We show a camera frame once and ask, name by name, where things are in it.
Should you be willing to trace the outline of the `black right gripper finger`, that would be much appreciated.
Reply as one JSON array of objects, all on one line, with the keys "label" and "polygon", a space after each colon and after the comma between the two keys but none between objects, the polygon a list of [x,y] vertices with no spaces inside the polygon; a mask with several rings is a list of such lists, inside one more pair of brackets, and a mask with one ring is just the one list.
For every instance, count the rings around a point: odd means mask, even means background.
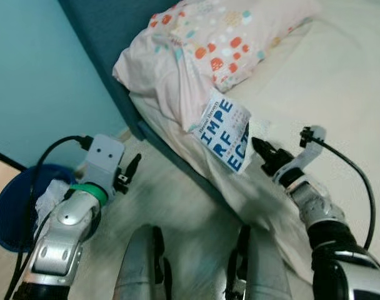
[{"label": "black right gripper finger", "polygon": [[252,137],[252,147],[262,160],[272,160],[278,150],[270,143],[258,137]]}]

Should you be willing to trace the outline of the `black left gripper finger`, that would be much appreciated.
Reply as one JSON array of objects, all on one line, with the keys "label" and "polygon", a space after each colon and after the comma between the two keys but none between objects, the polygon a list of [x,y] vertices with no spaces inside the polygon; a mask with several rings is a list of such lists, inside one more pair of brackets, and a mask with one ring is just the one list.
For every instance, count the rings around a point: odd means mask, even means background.
[{"label": "black left gripper finger", "polygon": [[124,170],[124,172],[122,172],[122,183],[129,184],[130,182],[132,182],[134,174],[138,170],[141,158],[142,154],[139,153],[135,157],[133,157],[127,168]]}]

